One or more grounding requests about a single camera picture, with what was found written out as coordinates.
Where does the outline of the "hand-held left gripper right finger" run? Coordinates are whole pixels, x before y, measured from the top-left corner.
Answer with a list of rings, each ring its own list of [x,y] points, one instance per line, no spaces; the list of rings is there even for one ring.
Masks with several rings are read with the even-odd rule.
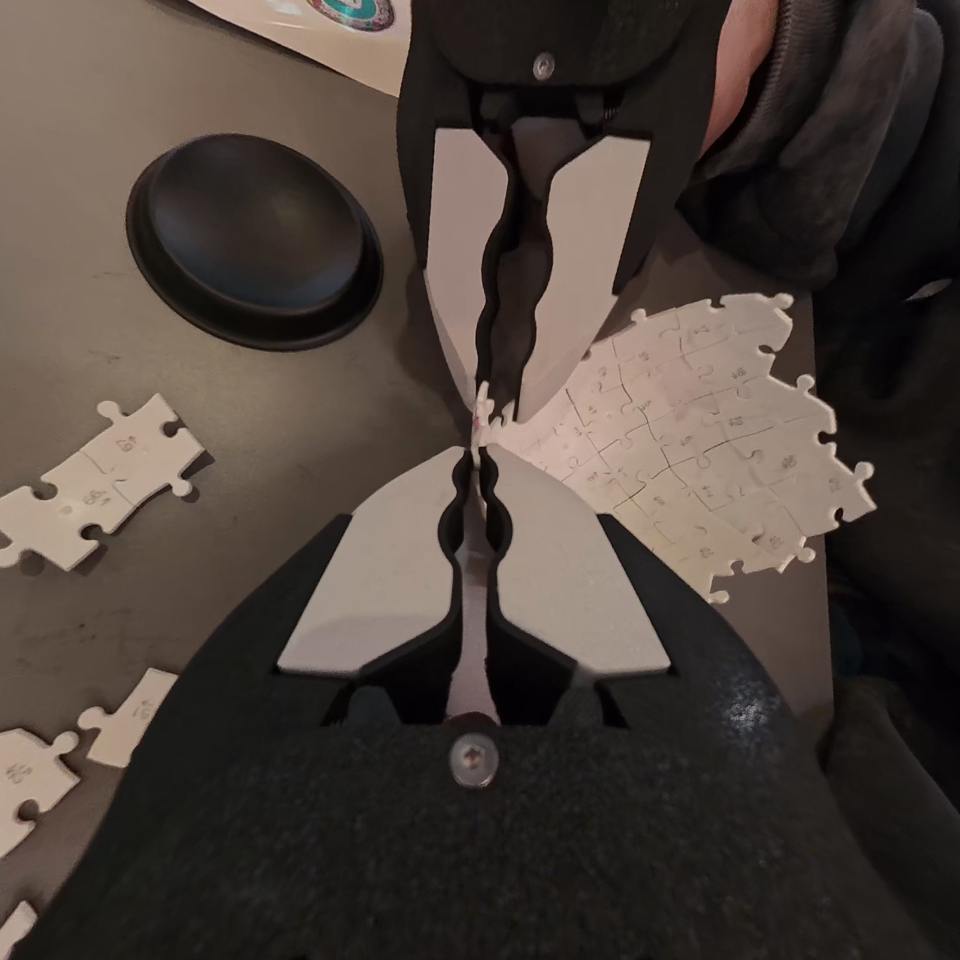
[[[587,676],[666,672],[669,656],[593,507],[503,447],[485,452],[497,472],[487,514],[498,503],[510,522],[496,571],[507,625]]]

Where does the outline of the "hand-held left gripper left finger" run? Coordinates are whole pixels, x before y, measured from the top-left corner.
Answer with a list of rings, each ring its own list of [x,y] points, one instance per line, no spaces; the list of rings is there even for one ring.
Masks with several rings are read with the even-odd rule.
[[[381,486],[356,509],[280,654],[285,673],[355,678],[439,625],[453,565],[440,542],[461,447]]]

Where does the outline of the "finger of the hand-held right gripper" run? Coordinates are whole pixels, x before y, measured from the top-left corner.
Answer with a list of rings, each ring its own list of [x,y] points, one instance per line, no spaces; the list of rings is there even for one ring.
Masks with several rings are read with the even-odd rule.
[[[425,289],[464,406],[493,366],[498,265],[514,184],[503,157],[470,128],[435,135]]]
[[[649,151],[648,140],[607,135],[551,176],[551,268],[515,403],[520,424],[565,387],[617,302],[615,279]]]

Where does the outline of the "partly built colourful puzzle ball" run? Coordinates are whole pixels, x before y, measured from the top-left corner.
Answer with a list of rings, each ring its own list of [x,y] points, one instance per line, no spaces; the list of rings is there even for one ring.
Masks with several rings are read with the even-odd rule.
[[[870,462],[848,466],[834,409],[804,374],[771,374],[793,330],[788,293],[727,294],[632,312],[528,422],[474,405],[474,449],[496,443],[611,514],[710,603],[714,580],[809,563],[809,541],[876,510]]]

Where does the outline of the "black round puzzle stand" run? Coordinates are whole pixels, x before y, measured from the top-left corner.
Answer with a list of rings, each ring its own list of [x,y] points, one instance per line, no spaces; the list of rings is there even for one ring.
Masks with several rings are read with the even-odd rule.
[[[354,195],[282,143],[210,134],[138,176],[126,238],[141,276],[195,328],[269,353],[304,352],[355,330],[384,263]]]

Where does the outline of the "group of white puzzle pieces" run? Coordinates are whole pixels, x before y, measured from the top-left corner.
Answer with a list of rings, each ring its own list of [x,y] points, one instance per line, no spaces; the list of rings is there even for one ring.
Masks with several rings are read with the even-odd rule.
[[[2,958],[95,836],[189,645],[151,623],[150,534],[210,456],[155,394],[2,495]]]

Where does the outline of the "person's right hand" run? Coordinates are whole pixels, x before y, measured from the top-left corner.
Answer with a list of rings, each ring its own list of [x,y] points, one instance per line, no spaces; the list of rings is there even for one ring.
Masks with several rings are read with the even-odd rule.
[[[713,101],[700,156],[732,126],[743,109],[751,80],[769,56],[778,1],[732,1],[716,54]]]

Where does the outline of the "printed sticker sheet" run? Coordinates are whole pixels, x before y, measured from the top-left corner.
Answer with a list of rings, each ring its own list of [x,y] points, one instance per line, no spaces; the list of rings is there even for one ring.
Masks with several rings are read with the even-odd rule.
[[[409,1],[194,1],[215,18],[393,98],[411,37]]]

